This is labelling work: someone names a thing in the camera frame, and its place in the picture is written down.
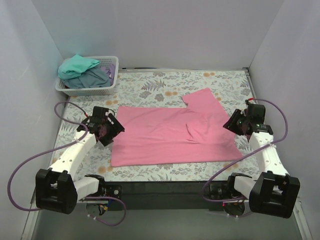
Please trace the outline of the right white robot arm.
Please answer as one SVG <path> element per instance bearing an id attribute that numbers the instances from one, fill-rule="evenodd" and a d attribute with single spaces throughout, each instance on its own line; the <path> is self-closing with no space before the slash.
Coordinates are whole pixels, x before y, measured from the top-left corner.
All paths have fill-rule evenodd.
<path id="1" fill-rule="evenodd" d="M 254 213 L 288 219 L 298 197 L 300 181 L 289 175 L 280 160 L 273 130 L 265 124 L 265 106 L 249 100 L 245 104 L 246 109 L 236 109 L 223 127 L 247 138 L 260 175 L 254 180 L 242 173 L 232 173 L 227 180 L 227 195 L 232 199 L 243 195 Z"/>

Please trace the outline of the pink t shirt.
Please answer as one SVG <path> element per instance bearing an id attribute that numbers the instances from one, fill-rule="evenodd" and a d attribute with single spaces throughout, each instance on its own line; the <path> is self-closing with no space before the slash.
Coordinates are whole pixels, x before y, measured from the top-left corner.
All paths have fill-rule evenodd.
<path id="1" fill-rule="evenodd" d="M 184 95 L 184 108 L 120 106 L 125 131 L 111 149 L 111 166 L 226 162 L 242 154 L 229 119 L 209 88 Z"/>

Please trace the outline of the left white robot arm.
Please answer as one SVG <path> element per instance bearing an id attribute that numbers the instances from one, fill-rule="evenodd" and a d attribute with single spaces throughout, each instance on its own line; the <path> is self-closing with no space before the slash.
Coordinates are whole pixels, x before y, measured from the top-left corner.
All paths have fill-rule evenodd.
<path id="1" fill-rule="evenodd" d="M 92 196 L 101 200 L 106 196 L 104 177 L 89 174 L 75 180 L 78 167 L 87 153 L 97 144 L 108 146 L 124 132 L 114 111 L 95 106 L 76 129 L 72 144 L 48 169 L 40 169 L 35 176 L 35 202 L 42 210 L 70 214 L 79 200 Z"/>

